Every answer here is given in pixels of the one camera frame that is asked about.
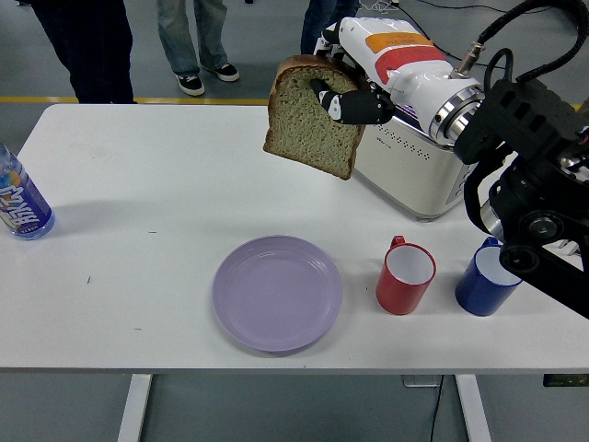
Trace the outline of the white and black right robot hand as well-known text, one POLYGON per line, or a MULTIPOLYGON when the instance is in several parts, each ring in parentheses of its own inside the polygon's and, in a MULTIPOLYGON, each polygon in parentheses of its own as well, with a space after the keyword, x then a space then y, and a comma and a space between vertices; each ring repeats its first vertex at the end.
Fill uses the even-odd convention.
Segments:
POLYGON ((358 66, 369 87, 338 93, 325 81, 311 87, 336 122, 388 122, 397 105, 411 107, 423 130, 434 136, 484 100, 482 86, 453 66, 428 38, 399 19, 345 17, 323 31, 316 52, 338 49, 358 66))

